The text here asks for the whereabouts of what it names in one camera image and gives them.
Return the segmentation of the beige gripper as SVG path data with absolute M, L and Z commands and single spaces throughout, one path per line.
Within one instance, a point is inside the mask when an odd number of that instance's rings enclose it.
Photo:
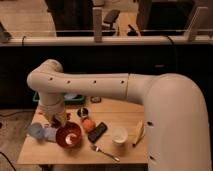
M 65 125 L 67 122 L 66 108 L 63 102 L 59 102 L 55 105 L 38 104 L 38 107 L 44 117 L 53 124 L 57 120 L 61 125 Z

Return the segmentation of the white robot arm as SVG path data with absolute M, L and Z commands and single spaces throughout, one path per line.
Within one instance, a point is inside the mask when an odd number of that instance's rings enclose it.
M 63 122 L 63 94 L 124 100 L 144 107 L 149 171 L 213 171 L 204 95 L 180 74 L 66 74 L 48 59 L 27 76 L 42 112 Z

